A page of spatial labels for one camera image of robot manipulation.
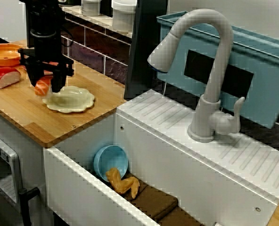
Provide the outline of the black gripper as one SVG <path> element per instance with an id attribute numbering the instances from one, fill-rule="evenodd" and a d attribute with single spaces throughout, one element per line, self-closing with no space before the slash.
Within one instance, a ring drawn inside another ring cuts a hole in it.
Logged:
<path id="1" fill-rule="evenodd" d="M 58 93 L 66 83 L 66 76 L 72 76 L 73 60 L 62 54 L 61 38 L 34 38 L 33 48 L 20 48 L 20 64 L 26 70 L 32 86 L 36 86 L 45 72 L 52 73 L 52 92 Z"/>

